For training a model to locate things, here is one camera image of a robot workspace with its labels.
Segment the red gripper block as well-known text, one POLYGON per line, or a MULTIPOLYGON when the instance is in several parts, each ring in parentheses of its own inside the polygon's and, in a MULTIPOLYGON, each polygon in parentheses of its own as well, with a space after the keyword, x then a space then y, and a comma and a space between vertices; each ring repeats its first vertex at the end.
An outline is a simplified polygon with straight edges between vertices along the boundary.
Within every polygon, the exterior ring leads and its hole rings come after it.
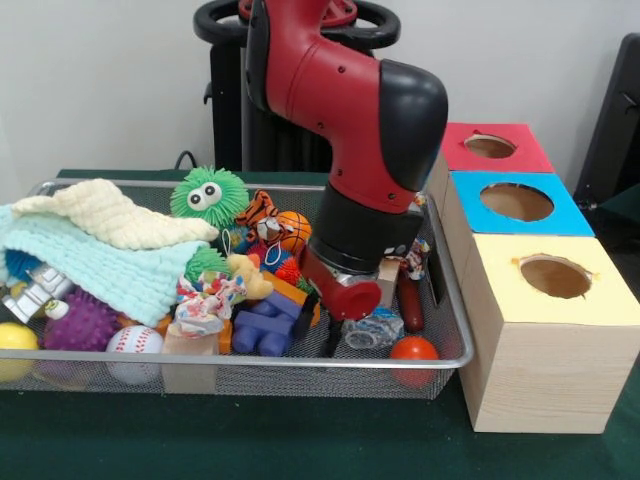
POLYGON ((358 321, 370 315, 379 305, 381 289, 372 274, 349 273, 327 264, 310 246, 300 254, 300 271, 316 291, 306 295, 295 326, 316 326, 321 301, 332 316, 322 357, 332 358, 342 338, 342 320, 358 321))

